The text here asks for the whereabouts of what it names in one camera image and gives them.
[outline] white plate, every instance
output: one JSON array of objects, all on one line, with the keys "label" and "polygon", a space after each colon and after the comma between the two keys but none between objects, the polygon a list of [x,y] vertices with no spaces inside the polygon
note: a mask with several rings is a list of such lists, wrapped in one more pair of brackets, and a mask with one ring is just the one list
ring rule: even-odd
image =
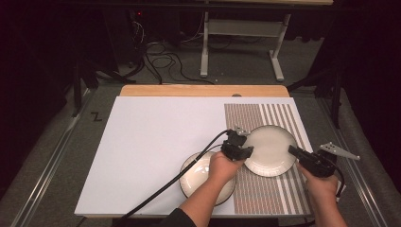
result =
[{"label": "white plate", "polygon": [[[190,197],[192,193],[203,184],[208,176],[209,176],[209,163],[210,157],[214,152],[209,151],[205,153],[195,164],[192,166],[183,176],[180,178],[180,186],[183,190],[183,193],[186,197]],[[189,157],[184,163],[181,171],[186,168],[195,158],[199,155],[199,153],[193,154]],[[227,184],[224,185],[220,194],[218,195],[218,200],[216,201],[216,205],[220,205],[227,201],[230,196],[233,194],[235,189],[236,179],[232,178]]]},{"label": "white plate", "polygon": [[283,174],[296,160],[288,152],[289,145],[297,147],[297,142],[287,130],[273,125],[258,127],[251,131],[243,146],[254,146],[253,154],[245,161],[245,166],[263,177]]}]

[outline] black wire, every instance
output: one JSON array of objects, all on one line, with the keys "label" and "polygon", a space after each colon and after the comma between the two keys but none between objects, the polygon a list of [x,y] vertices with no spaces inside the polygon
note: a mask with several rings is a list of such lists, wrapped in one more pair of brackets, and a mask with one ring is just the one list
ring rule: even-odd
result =
[{"label": "black wire", "polygon": [[163,186],[162,188],[160,188],[158,191],[156,191],[153,195],[151,195],[149,198],[147,198],[145,201],[143,201],[141,204],[139,204],[138,206],[136,206],[135,208],[133,208],[131,211],[129,211],[129,213],[127,213],[126,215],[124,215],[123,217],[121,217],[117,223],[115,225],[113,225],[113,227],[117,227],[120,224],[125,223],[125,221],[127,221],[127,219],[135,214],[138,210],[142,209],[146,204],[148,204],[149,202],[151,202],[153,199],[155,199],[157,196],[159,196],[162,192],[164,192],[166,189],[168,189],[171,185],[173,185],[175,182],[177,182],[183,174],[185,174],[210,148],[210,146],[212,146],[213,143],[216,142],[216,140],[218,140],[220,138],[220,136],[224,133],[227,133],[229,130],[226,131],[222,131],[221,133],[219,133],[207,146],[206,148],[204,148],[204,150],[195,158],[194,161],[192,161],[185,169],[183,169],[183,171],[181,171],[176,177],[174,177],[170,182],[168,182],[165,186]]},{"label": "black wire", "polygon": [[338,172],[339,175],[340,175],[341,184],[340,184],[339,191],[338,191],[337,194],[336,194],[336,197],[339,198],[339,197],[341,196],[341,192],[342,192],[342,190],[343,190],[343,188],[344,188],[344,186],[345,186],[345,178],[344,178],[344,175],[342,174],[342,171],[339,169],[339,167],[338,167],[333,161],[331,161],[330,159],[328,159],[328,158],[326,158],[326,157],[324,157],[324,156],[322,156],[322,155],[321,155],[321,157],[323,157],[325,161],[327,161],[327,162],[329,162],[331,165],[333,165],[333,167],[337,170],[337,172]]},{"label": "black wire", "polygon": [[[167,67],[168,67],[168,75],[169,75],[174,81],[179,81],[179,82],[195,81],[195,82],[201,82],[201,83],[208,83],[208,84],[212,84],[212,85],[215,84],[214,82],[209,81],[209,80],[206,80],[206,79],[192,79],[192,78],[186,76],[186,75],[183,73],[183,63],[181,62],[180,57],[179,57],[177,54],[175,54],[175,53],[166,52],[166,47],[165,47],[163,44],[152,44],[152,45],[150,45],[150,46],[148,47],[148,49],[150,49],[151,47],[153,47],[153,46],[155,46],[155,45],[159,45],[159,46],[162,46],[162,47],[163,47],[163,50],[160,51],[160,52],[157,52],[157,53],[148,53],[148,52],[147,52],[148,55],[150,55],[150,56],[158,57],[158,58],[154,59],[153,61],[151,61],[150,59],[148,59],[149,64],[153,67],[153,69],[154,69],[155,71],[157,71],[156,68],[167,68]],[[168,59],[168,60],[169,60],[169,62],[168,62],[166,65],[164,65],[164,66],[155,66],[155,65],[154,65],[154,63],[155,63],[156,61],[158,61],[158,60],[165,60],[165,59]],[[171,75],[171,69],[172,69],[172,67],[177,63],[177,61],[175,61],[175,59],[177,59],[177,61],[178,61],[178,63],[179,63],[180,75],[181,75],[183,78],[185,78],[186,80],[184,80],[184,79],[175,79],[175,78]]]},{"label": "black wire", "polygon": [[163,79],[162,76],[159,74],[159,72],[157,71],[157,69],[154,67],[154,65],[151,63],[148,53],[145,53],[145,57],[147,57],[148,63],[150,64],[150,66],[153,68],[154,72],[151,71],[148,66],[146,65],[147,69],[153,74],[153,76],[159,80],[159,84],[163,84]]}]

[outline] floor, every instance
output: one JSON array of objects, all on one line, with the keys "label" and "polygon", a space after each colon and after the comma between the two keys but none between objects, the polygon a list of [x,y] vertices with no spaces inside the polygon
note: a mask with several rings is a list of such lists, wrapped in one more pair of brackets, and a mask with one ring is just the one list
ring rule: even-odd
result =
[{"label": "floor", "polygon": [[[206,78],[208,82],[200,80],[202,79],[200,78],[200,42],[185,43],[180,48],[171,47],[168,44],[153,45],[148,49],[147,67],[131,79],[143,84],[157,84],[160,81],[160,75],[163,83],[206,84],[212,82],[287,86],[307,75],[321,43],[322,41],[303,43],[300,39],[283,43],[279,61],[285,76],[284,82],[275,80],[267,55],[269,47],[274,46],[274,40],[256,40],[255,38],[235,38],[233,41],[224,38],[211,42],[209,76]],[[130,70],[128,64],[122,64],[119,73],[126,74]],[[104,79],[104,75],[100,72],[98,74],[103,77],[99,79],[98,89],[89,90],[84,86],[82,88],[84,108],[79,115],[71,117],[74,101],[73,92],[70,91],[67,95],[67,105],[47,125],[6,196],[0,202],[0,226],[78,225],[81,217],[74,215],[74,209],[79,192],[96,154],[113,101],[123,85],[117,81]],[[381,185],[391,184],[388,183],[388,177],[380,168],[375,156],[371,154],[371,151],[369,152],[369,146],[365,146],[366,141],[363,135],[360,135],[360,128],[353,116],[352,108],[347,103],[346,94],[342,96],[341,130],[339,131],[330,123],[329,100],[316,99],[313,96],[313,89],[313,87],[302,87],[291,93],[300,109],[304,124],[311,129],[308,136],[312,147],[315,148],[330,139],[344,146],[350,146],[349,148],[356,153],[366,150],[364,151],[366,162],[357,165],[377,167],[375,175],[366,180],[370,187],[366,188],[362,182],[361,188],[367,191],[372,189],[377,193],[387,193],[390,196],[384,201],[369,199],[365,201],[363,198],[360,199],[363,193],[360,194],[353,183],[349,184],[347,194],[344,194],[344,198],[341,199],[343,202],[340,203],[340,209],[347,222],[350,226],[399,226],[396,224],[401,222],[394,215],[397,210],[399,211],[399,205],[388,201],[399,200],[399,194],[394,195],[390,187],[382,191],[384,189]],[[341,164],[344,168],[354,165],[345,161]],[[371,174],[368,168],[360,171],[364,175]],[[355,179],[353,176],[352,174],[347,176],[347,182],[360,182],[359,178]],[[384,184],[372,183],[377,178]],[[303,218],[279,219],[281,226],[303,222]],[[112,220],[107,218],[87,219],[82,224],[82,226],[111,225]]]}]

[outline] white table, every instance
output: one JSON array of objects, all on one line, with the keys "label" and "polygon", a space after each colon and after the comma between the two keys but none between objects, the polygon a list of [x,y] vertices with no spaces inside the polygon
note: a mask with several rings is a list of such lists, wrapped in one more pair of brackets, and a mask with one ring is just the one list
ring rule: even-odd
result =
[{"label": "white table", "polygon": [[[196,87],[189,86],[192,90],[196,90]],[[201,90],[214,88],[199,87]],[[247,91],[252,86],[244,86],[245,89],[241,89],[241,86],[231,87],[234,88],[233,92],[241,93],[241,90]],[[276,89],[275,91],[282,88],[255,86],[255,90],[269,87]],[[162,90],[165,88],[169,90],[174,86],[161,86]],[[188,86],[176,88],[185,90]],[[157,90],[157,86],[151,86],[150,90],[154,89]],[[114,103],[75,214],[88,218],[119,218],[147,199],[178,174],[189,156],[204,149],[218,133],[226,130],[224,103],[294,105],[290,97],[120,96]],[[294,110],[293,119],[299,126],[300,137],[305,141],[305,148],[311,150],[296,107]],[[220,137],[216,144],[225,139],[226,136]],[[297,183],[301,183],[301,180],[283,183],[280,190],[290,190],[291,184]],[[185,196],[179,183],[175,183],[135,216],[166,216],[184,200]],[[310,215],[310,210],[304,210],[302,214],[293,212],[297,203],[305,200],[305,195],[300,194],[300,197],[295,196],[289,200],[291,202],[286,205],[287,211],[280,214],[238,214],[231,197],[215,208],[213,216],[271,218]]]}]

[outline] gray carpet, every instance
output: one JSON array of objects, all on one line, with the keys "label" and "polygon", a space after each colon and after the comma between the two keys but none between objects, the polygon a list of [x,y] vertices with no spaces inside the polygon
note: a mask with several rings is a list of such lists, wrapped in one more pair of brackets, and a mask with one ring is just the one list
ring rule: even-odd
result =
[{"label": "gray carpet", "polygon": [[[232,45],[230,49],[224,50],[211,50],[208,79],[216,84],[277,84],[267,60],[266,51],[260,50],[263,49],[261,46],[265,46],[268,42],[270,41]],[[283,84],[289,85],[306,76],[319,46],[320,42],[308,44],[298,40],[285,42],[279,55],[286,78]],[[186,75],[199,79],[201,60],[199,46],[182,46],[180,49],[169,48],[168,50],[180,55]],[[122,65],[121,71],[124,70],[127,68]],[[165,82],[174,82],[168,75],[167,68],[160,68],[159,72]],[[175,77],[179,76],[177,68],[172,68],[171,72]],[[140,83],[157,82],[147,69],[133,78]],[[116,82],[101,82],[97,90],[91,91],[86,96],[89,98],[87,105],[76,119],[71,118],[73,104],[70,93],[68,105],[47,126],[6,196],[1,200],[0,226],[10,226],[15,220],[35,188],[53,151],[57,148],[62,134],[71,126],[71,123],[76,123],[76,126],[71,131],[71,136],[63,149],[60,164],[42,200],[35,207],[35,212],[26,222],[28,223],[26,226],[76,226],[78,224],[80,217],[74,215],[74,210],[79,193],[96,154],[113,101],[118,96],[121,86],[122,84]],[[355,170],[354,164],[347,163],[345,159],[339,159],[339,165],[345,173],[347,183],[339,207],[349,226],[386,226],[381,216],[386,220],[387,226],[401,226],[401,219],[397,215],[401,213],[400,195],[363,136],[346,95],[342,94],[341,129],[337,130],[328,117],[329,102],[325,99],[314,98],[310,91],[311,88],[302,88],[291,93],[291,96],[295,98],[312,147],[317,149],[319,145],[331,141],[362,157],[356,166],[366,179],[366,184],[369,185],[367,188],[363,185],[362,190],[355,187],[358,177],[349,174],[349,170]],[[101,121],[95,121],[93,113],[98,113],[97,119]],[[375,201],[362,200],[363,192],[372,193]],[[280,225],[303,221],[303,218],[280,218]],[[111,224],[110,219],[100,218],[88,219],[82,226],[110,226]]]}]

